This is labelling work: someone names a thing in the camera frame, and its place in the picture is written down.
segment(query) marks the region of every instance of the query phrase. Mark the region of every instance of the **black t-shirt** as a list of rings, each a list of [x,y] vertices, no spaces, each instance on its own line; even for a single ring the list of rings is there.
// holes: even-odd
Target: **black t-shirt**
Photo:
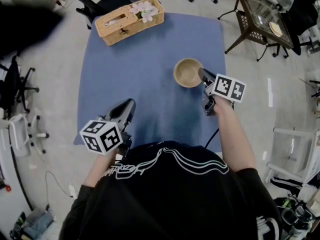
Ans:
[[[234,173],[202,146],[166,141],[81,186],[59,239],[258,239],[259,216],[281,222],[257,170]]]

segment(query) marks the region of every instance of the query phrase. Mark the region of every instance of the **person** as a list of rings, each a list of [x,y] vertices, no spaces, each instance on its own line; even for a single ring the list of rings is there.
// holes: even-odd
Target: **person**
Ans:
[[[278,240],[281,217],[252,147],[230,101],[214,99],[223,159],[174,141],[135,147],[118,163],[98,155],[59,239]]]

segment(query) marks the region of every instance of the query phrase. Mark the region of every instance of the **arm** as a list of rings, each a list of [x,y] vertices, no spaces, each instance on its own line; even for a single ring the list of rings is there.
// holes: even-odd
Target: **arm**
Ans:
[[[213,109],[218,116],[223,160],[234,172],[255,169],[254,152],[230,101],[217,95],[214,100]]]
[[[71,211],[66,216],[59,240],[77,240],[79,238],[82,220],[86,211],[87,201],[94,187],[106,170],[114,164],[117,152],[108,155],[98,155],[93,166],[80,188],[78,198],[73,202]]]
[[[84,186],[88,186],[92,188],[96,186],[96,184],[98,183],[100,178],[104,175],[106,170],[108,170],[108,168],[115,163],[117,150],[118,149],[115,149],[115,151],[113,151],[111,154],[108,154],[108,155],[99,154],[96,157],[93,163],[93,166],[83,183]]]

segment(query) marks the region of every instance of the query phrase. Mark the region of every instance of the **concrete floor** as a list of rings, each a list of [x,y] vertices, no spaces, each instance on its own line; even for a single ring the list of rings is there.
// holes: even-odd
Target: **concrete floor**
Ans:
[[[216,19],[233,9],[236,0],[160,0],[166,12],[181,13]],[[68,190],[74,186],[79,191],[95,155],[84,146],[74,146],[77,133],[78,91],[82,62],[90,31],[85,18],[75,11],[82,8],[77,0],[68,0],[62,9],[63,23],[46,42],[23,53],[22,71],[36,68],[31,83],[40,88],[31,95],[32,107],[43,113],[41,127],[50,133],[45,141],[47,153],[18,159],[18,167],[27,195],[31,202],[44,208],[47,204],[45,171],[52,171],[60,185]],[[221,19],[225,47],[228,48],[240,35],[235,14]],[[312,111],[316,103],[310,98],[315,90],[303,81],[316,79],[320,53],[301,56],[289,51],[290,57],[272,57],[274,48],[267,50],[257,62],[264,47],[249,40],[242,42],[225,56],[226,73],[247,83],[246,94],[235,111],[253,147],[262,178],[266,176],[273,145],[273,128],[313,131],[318,128]],[[268,106],[268,82],[272,80],[273,107]],[[263,153],[268,156],[263,160]],[[62,223],[73,200],[64,195],[52,176],[48,176],[49,203]]]

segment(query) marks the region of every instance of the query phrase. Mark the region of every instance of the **beige bowl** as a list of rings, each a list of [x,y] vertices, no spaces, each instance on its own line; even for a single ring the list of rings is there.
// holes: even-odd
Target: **beige bowl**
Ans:
[[[196,87],[201,83],[198,75],[199,68],[203,68],[203,66],[196,59],[183,58],[174,67],[174,80],[186,88]]]

